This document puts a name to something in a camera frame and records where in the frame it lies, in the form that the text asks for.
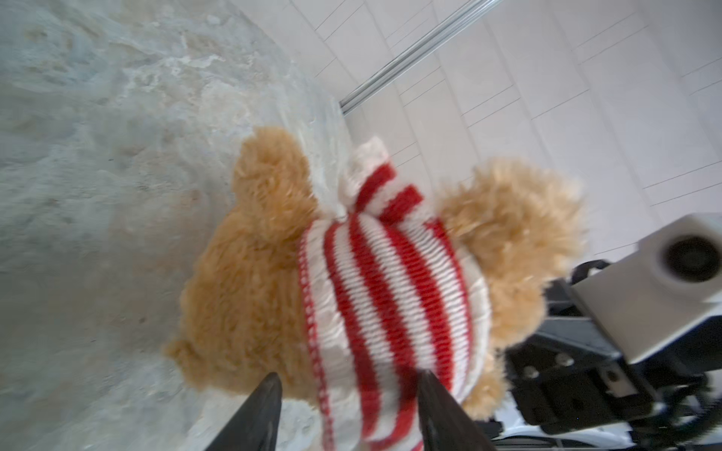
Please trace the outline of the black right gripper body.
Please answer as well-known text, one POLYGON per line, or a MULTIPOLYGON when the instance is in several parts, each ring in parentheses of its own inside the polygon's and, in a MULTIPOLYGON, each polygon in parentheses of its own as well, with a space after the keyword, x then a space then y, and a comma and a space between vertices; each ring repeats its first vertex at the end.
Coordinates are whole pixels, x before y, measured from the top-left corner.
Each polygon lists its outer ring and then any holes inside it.
POLYGON ((712 374, 721 368, 721 319, 712 317, 631 364, 579 309, 572 287, 545 291, 548 316, 506 353, 511 394, 529 424, 562 434, 625 422, 635 434, 707 434, 721 424, 712 374))

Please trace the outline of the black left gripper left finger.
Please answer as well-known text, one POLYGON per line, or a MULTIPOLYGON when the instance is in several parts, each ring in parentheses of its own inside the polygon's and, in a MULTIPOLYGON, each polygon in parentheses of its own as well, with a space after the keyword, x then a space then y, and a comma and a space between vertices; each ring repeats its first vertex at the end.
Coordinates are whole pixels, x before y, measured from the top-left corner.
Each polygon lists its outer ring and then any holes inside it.
POLYGON ((206 451, 275 451, 282 408, 282 383, 269 373, 229 419, 206 451))

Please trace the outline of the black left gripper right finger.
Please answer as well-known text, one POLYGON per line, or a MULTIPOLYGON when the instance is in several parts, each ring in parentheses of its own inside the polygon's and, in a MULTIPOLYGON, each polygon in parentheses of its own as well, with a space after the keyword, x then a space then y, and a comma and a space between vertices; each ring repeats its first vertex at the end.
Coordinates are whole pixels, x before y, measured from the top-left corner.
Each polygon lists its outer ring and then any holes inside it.
POLYGON ((419 373, 417 406, 424 450, 496 451, 492 441, 431 371, 419 373))

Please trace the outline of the tan plush teddy bear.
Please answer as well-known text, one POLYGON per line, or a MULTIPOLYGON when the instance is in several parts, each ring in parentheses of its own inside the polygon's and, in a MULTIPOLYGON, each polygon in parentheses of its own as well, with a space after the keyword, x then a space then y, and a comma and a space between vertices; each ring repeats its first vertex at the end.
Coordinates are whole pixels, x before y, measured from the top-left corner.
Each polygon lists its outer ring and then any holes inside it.
MULTIPOLYGON (((165 354, 197 389, 247 395, 276 372, 289 398, 316 405, 297 257, 303 231, 323 215, 308 159, 286 130, 259 127, 244 141, 232 188, 235 206, 185 285, 179 333, 165 354)), ((582 195, 548 169, 494 160, 432 209, 490 289, 491 342, 463 403, 485 420, 508 389, 504 351, 539 328, 547 285, 581 256, 582 195)))

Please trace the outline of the knitted american flag sweater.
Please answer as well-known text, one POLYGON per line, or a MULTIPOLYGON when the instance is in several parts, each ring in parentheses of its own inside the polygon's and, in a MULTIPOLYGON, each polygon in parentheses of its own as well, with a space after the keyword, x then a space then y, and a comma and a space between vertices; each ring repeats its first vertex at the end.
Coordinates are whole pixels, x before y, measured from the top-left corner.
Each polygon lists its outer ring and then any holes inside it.
POLYGON ((345 216, 313 221, 298 253, 323 446, 419 450, 417 376, 429 370, 457 401, 471 394, 490 339, 488 286, 380 139, 353 153, 340 197, 345 216))

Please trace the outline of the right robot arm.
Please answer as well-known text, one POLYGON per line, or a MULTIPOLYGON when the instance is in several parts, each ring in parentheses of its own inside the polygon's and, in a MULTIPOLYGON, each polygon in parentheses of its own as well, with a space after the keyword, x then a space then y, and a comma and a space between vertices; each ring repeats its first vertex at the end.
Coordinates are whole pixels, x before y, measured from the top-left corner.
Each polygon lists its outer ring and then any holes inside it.
POLYGON ((719 317, 630 364, 565 280, 545 300, 543 325, 504 353, 511 388, 483 422, 499 448, 720 449, 719 317))

